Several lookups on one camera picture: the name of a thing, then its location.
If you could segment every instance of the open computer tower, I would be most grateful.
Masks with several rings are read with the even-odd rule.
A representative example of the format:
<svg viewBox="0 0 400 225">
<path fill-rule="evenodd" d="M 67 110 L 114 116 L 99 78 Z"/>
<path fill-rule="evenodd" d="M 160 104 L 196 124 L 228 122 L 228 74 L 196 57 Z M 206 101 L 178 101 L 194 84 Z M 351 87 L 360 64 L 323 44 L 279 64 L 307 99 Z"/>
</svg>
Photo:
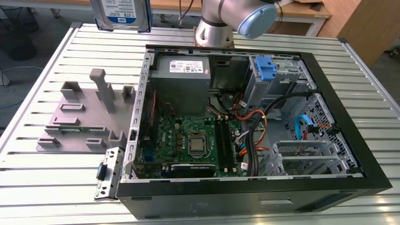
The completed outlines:
<svg viewBox="0 0 400 225">
<path fill-rule="evenodd" d="M 139 219 L 322 211 L 391 188 L 311 53 L 148 45 L 130 127 L 95 199 Z"/>
</svg>

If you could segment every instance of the green motherboard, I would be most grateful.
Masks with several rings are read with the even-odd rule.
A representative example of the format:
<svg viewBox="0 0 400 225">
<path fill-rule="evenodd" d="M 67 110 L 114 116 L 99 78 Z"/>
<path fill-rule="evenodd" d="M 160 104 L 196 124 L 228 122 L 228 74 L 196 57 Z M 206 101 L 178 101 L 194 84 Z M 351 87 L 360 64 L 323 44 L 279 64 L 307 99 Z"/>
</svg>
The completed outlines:
<svg viewBox="0 0 400 225">
<path fill-rule="evenodd" d="M 218 129 L 222 123 L 224 135 Z M 239 130 L 240 124 L 236 120 L 206 117 L 160 118 L 156 148 L 142 151 L 139 177 L 164 178 L 163 172 L 176 164 L 215 165 L 214 177 L 240 176 L 234 144 Z"/>
</svg>

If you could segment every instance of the power supply label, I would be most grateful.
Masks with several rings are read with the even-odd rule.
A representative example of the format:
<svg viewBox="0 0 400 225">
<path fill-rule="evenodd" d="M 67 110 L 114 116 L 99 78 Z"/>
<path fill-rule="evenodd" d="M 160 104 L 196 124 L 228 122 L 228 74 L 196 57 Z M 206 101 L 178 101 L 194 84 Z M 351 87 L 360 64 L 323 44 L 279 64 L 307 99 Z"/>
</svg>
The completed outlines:
<svg viewBox="0 0 400 225">
<path fill-rule="evenodd" d="M 203 61 L 174 60 L 170 63 L 170 72 L 204 74 Z"/>
<path fill-rule="evenodd" d="M 136 21 L 135 0 L 102 0 L 107 18 L 114 23 Z"/>
</svg>

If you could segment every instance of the ram slot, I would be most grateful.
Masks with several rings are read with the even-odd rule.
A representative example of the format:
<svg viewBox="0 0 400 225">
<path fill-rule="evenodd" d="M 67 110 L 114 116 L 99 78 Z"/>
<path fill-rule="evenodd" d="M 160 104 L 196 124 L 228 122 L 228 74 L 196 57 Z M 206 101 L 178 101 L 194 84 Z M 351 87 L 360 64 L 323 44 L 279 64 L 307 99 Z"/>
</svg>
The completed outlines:
<svg viewBox="0 0 400 225">
<path fill-rule="evenodd" d="M 235 167 L 234 152 L 231 145 L 231 132 L 227 120 L 218 120 L 215 123 L 216 144 L 219 152 L 220 170 L 230 171 Z"/>
</svg>

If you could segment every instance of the metal plate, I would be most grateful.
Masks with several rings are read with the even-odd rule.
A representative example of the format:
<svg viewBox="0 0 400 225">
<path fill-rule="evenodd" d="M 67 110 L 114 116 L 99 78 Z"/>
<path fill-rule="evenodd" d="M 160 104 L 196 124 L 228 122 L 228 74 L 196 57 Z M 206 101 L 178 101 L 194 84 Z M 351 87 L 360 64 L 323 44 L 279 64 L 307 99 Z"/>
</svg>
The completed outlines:
<svg viewBox="0 0 400 225">
<path fill-rule="evenodd" d="M 395 111 L 392 99 L 374 75 L 366 67 L 359 67 L 363 64 L 358 56 L 334 38 L 288 35 L 263 35 L 252 41 L 239 35 L 235 38 L 238 48 L 315 54 L 394 188 L 320 213 L 238 216 L 230 219 L 215 217 L 211 222 L 400 224 L 400 112 Z M 112 83 L 114 89 L 138 85 L 146 44 L 194 45 L 194 31 L 155 28 L 150 34 L 124 30 L 108 33 L 99 31 L 94 24 L 70 29 L 0 139 L 0 224 L 136 221 L 120 202 L 94 201 L 96 168 L 103 155 L 38 152 L 36 139 L 62 98 L 64 81 L 80 82 L 82 88 L 96 88 L 90 72 L 92 68 L 104 68 L 110 74 L 106 80 Z M 204 224 L 199 218 L 180 221 L 183 224 Z"/>
</svg>

